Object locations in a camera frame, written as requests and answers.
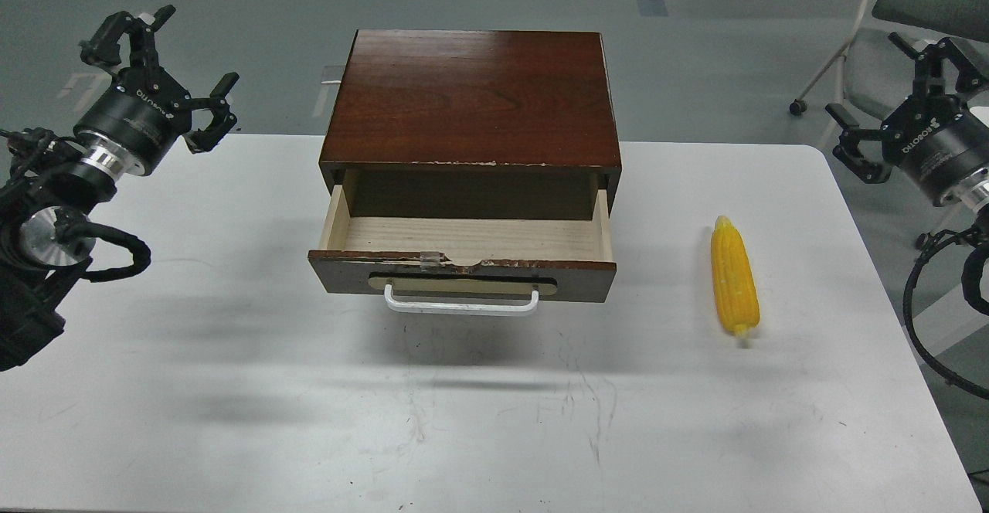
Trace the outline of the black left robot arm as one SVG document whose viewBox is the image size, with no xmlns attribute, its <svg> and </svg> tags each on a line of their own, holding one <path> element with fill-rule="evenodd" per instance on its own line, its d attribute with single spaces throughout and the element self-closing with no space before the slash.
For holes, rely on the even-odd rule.
<svg viewBox="0 0 989 513">
<path fill-rule="evenodd" d="M 160 63 L 155 36 L 175 13 L 109 15 L 80 44 L 82 62 L 110 74 L 110 86 L 70 136 L 45 128 L 3 131 L 11 154 L 1 196 L 1 369 L 24 365 L 63 333 L 57 305 L 79 280 L 110 282 L 151 266 L 137 236 L 95 223 L 121 176 L 148 176 L 179 139 L 211 151 L 236 126 L 225 74 L 194 97 Z"/>
</svg>

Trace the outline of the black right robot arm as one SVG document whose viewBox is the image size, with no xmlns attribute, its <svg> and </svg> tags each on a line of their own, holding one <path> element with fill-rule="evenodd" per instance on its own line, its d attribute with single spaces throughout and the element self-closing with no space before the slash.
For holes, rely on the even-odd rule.
<svg viewBox="0 0 989 513">
<path fill-rule="evenodd" d="M 911 59 L 911 90 L 897 108 L 881 112 L 879 128 L 862 128 L 841 104 L 826 111 L 841 127 L 834 156 L 864 183 L 883 183 L 899 168 L 936 207 L 959 202 L 976 216 L 978 241 L 987 238 L 987 125 L 968 102 L 987 91 L 987 60 L 957 37 L 887 40 Z"/>
</svg>

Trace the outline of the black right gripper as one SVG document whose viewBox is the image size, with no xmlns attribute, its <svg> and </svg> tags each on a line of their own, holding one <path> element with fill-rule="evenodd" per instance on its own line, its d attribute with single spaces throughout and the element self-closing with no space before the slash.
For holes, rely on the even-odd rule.
<svg viewBox="0 0 989 513">
<path fill-rule="evenodd" d="M 987 91 L 987 55 L 971 41 L 954 36 L 924 49 L 915 49 L 897 32 L 889 33 L 888 40 L 914 63 L 910 97 L 879 129 L 862 128 L 843 104 L 827 104 L 826 112 L 841 129 L 831 153 L 869 185 L 887 182 L 894 165 L 933 206 L 986 206 L 988 129 L 966 103 Z M 957 70 L 957 97 L 944 90 L 946 61 Z M 883 144 L 884 162 L 866 158 L 862 141 Z"/>
</svg>

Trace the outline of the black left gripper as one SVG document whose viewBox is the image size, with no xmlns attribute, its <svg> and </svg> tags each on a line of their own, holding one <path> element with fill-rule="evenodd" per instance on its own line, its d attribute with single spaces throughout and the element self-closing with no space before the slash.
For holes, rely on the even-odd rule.
<svg viewBox="0 0 989 513">
<path fill-rule="evenodd" d="M 116 81 L 127 74 L 138 78 L 138 86 L 112 86 L 79 119 L 74 135 L 85 151 L 82 164 L 105 175 L 151 175 L 177 137 L 191 128 L 191 113 L 207 110 L 212 119 L 205 129 L 185 136 L 192 154 L 212 151 L 236 126 L 227 95 L 240 79 L 238 73 L 220 77 L 208 97 L 191 98 L 176 83 L 164 83 L 155 33 L 176 7 L 166 4 L 156 10 L 151 22 L 119 11 L 106 17 L 89 40 L 79 42 L 80 58 L 99 67 Z"/>
</svg>

